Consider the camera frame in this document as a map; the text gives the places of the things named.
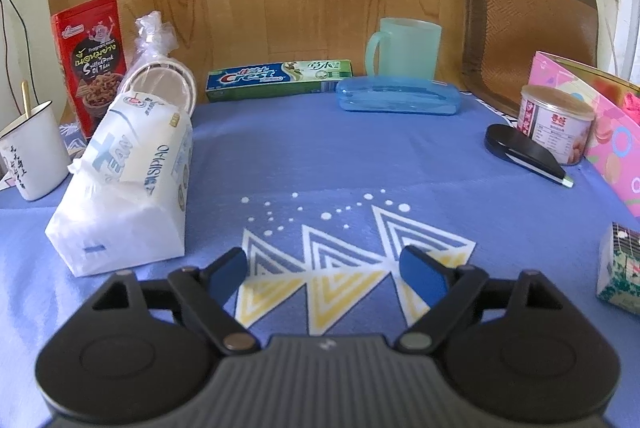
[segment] cup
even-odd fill
[[[367,43],[364,65],[367,75],[388,75],[433,80],[442,27],[409,18],[382,18],[380,31]],[[378,71],[374,56],[378,53]]]
[[[36,106],[0,131],[0,156],[26,201],[56,189],[68,175],[71,160],[60,135],[51,101]]]

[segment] green plastic mug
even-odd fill
[[[364,65],[367,75],[393,75],[432,80],[438,62],[442,27],[409,18],[382,18],[380,31],[367,43]],[[378,53],[378,71],[374,56]]]

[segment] canned food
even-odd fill
[[[560,164],[580,162],[595,112],[557,88],[526,85],[522,88],[518,130],[549,150]]]

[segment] cup handle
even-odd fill
[[[367,72],[367,75],[377,75],[375,72],[375,68],[373,66],[373,58],[376,55],[376,49],[382,38],[386,37],[386,32],[375,32],[369,38],[369,43],[367,43],[367,50],[364,53],[364,68]]]

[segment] table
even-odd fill
[[[595,282],[610,222],[636,229],[638,222],[586,161],[569,168],[575,186],[567,189],[489,154],[484,130],[494,122],[503,120],[471,95],[455,117],[347,113],[332,94],[200,106],[188,255],[136,273],[164,277],[242,245],[249,283],[226,308],[262,342],[276,332],[394,338],[426,309],[392,272],[379,274],[376,261],[395,256],[396,238],[437,237],[460,252],[476,242],[472,263],[494,277],[542,270],[604,333],[623,368],[607,416],[618,428],[636,428],[640,318],[599,301]],[[47,419],[34,358],[106,278],[73,278],[44,235],[65,186],[33,203],[15,188],[0,192],[0,426],[7,428]]]

